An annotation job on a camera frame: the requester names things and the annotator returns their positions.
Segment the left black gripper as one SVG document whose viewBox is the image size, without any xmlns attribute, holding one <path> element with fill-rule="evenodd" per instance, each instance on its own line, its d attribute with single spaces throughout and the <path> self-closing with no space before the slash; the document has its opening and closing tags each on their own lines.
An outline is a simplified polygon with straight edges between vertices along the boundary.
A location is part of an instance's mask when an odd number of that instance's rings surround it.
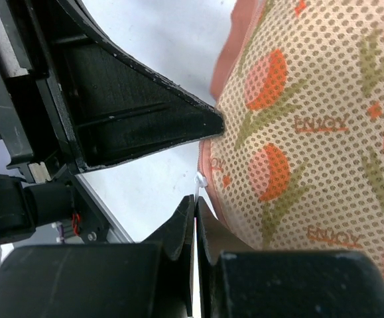
<svg viewBox="0 0 384 318">
<path fill-rule="evenodd" d="M 30 182 L 79 172 L 78 89 L 62 59 L 79 42 L 78 12 L 77 1 L 0 1 L 0 138 Z"/>
</svg>

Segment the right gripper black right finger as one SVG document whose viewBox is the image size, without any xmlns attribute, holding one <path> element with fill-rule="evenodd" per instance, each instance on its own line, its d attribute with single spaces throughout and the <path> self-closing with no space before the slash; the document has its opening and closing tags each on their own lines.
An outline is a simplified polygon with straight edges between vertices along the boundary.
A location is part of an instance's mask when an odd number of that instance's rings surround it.
<svg viewBox="0 0 384 318">
<path fill-rule="evenodd" d="M 203 198 L 195 216 L 203 317 L 384 317 L 384 279 L 364 254 L 257 251 Z"/>
</svg>

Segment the carrot print laundry bag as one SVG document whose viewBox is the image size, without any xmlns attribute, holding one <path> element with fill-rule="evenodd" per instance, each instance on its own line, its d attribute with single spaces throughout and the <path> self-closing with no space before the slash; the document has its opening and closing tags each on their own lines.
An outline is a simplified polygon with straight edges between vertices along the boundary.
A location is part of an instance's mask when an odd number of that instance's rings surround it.
<svg viewBox="0 0 384 318">
<path fill-rule="evenodd" d="M 257 250 L 360 250 L 384 277 L 384 1 L 238 1 L 199 169 Z"/>
</svg>

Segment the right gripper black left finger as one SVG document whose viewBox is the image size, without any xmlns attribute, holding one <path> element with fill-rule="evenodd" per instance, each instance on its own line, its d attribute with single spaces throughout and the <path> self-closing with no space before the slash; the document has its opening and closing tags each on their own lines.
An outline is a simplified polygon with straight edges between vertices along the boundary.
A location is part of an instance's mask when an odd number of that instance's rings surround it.
<svg viewBox="0 0 384 318">
<path fill-rule="evenodd" d="M 0 317 L 189 317 L 194 197 L 139 243 L 23 246 L 0 267 Z"/>
</svg>

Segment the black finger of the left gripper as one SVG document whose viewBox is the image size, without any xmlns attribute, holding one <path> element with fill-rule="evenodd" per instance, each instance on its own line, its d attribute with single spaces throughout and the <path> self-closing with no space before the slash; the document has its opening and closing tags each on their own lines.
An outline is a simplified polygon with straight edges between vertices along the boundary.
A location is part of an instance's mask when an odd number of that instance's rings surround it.
<svg viewBox="0 0 384 318">
<path fill-rule="evenodd" d="M 45 18 L 78 172 L 223 133 L 219 111 L 122 51 L 77 1 L 47 1 Z"/>
</svg>

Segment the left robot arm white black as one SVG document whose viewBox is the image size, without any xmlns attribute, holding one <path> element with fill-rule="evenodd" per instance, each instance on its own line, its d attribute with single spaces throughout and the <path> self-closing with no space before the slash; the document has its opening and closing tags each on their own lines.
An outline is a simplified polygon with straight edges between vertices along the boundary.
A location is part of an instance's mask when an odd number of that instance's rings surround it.
<svg viewBox="0 0 384 318">
<path fill-rule="evenodd" d="M 222 114 L 111 41 L 82 1 L 0 1 L 0 244 L 110 224 L 80 175 L 221 135 Z"/>
</svg>

